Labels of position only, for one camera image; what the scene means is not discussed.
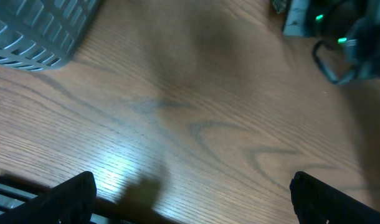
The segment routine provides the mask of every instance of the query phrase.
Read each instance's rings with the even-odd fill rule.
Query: gray plastic grille
[[[68,63],[100,0],[0,0],[0,65],[27,71]]]

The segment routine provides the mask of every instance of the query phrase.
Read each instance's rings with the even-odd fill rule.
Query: black object
[[[293,0],[284,34],[322,38],[312,56],[333,84],[380,78],[380,0]],[[321,46],[342,50],[351,68],[337,75],[319,58]]]
[[[297,172],[290,184],[300,224],[380,224],[380,213],[322,181]]]
[[[81,224],[90,223],[96,199],[96,185],[93,174],[83,172],[33,199],[28,195],[20,195],[2,188],[0,194],[25,202],[12,210],[0,205],[0,210],[6,212],[0,215],[0,224]]]

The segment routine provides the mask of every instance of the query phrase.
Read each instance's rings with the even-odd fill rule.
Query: wood grain
[[[330,85],[269,2],[105,1],[64,68],[0,67],[0,169],[181,223],[297,223],[298,170],[380,210],[380,80]]]

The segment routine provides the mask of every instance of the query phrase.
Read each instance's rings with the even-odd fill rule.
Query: electronic device
[[[380,78],[380,0],[272,0],[277,12],[287,12],[285,36],[321,38],[312,57],[334,84]],[[321,46],[341,50],[352,66],[337,75],[318,56]]]
[[[305,172],[295,174],[290,190],[300,224],[380,224],[380,212]]]

